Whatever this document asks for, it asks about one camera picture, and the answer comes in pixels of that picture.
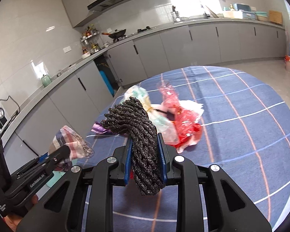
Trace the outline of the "person's left hand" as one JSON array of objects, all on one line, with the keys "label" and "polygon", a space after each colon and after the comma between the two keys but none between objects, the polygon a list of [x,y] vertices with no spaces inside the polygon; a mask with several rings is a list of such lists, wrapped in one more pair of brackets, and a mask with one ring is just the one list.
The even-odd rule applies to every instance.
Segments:
[{"label": "person's left hand", "polygon": [[[34,195],[31,198],[31,204],[35,205],[38,203],[38,196]],[[3,221],[7,224],[7,226],[13,231],[15,232],[17,229],[18,224],[21,222],[22,217],[15,215],[15,214],[10,214],[7,215],[6,217],[3,218]]]}]

